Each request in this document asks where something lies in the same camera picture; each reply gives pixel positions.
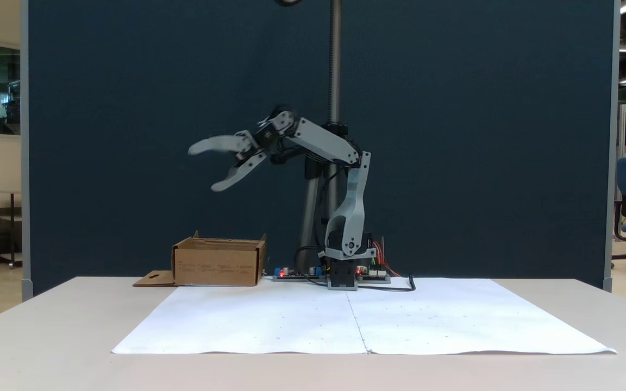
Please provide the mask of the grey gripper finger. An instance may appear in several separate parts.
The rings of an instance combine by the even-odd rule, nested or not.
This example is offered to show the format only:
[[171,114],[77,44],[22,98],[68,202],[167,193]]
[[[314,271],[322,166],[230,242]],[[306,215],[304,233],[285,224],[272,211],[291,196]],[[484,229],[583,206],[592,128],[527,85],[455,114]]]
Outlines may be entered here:
[[253,171],[256,166],[263,163],[263,161],[267,158],[266,154],[254,154],[249,159],[244,160],[231,167],[229,170],[228,176],[224,178],[222,181],[217,181],[215,184],[211,186],[211,190],[213,192],[222,192],[231,186],[235,185],[240,180],[243,180],[245,176],[247,176],[251,171]]
[[217,153],[243,153],[245,151],[245,138],[239,135],[213,136],[189,146],[188,154],[197,155],[208,152]]

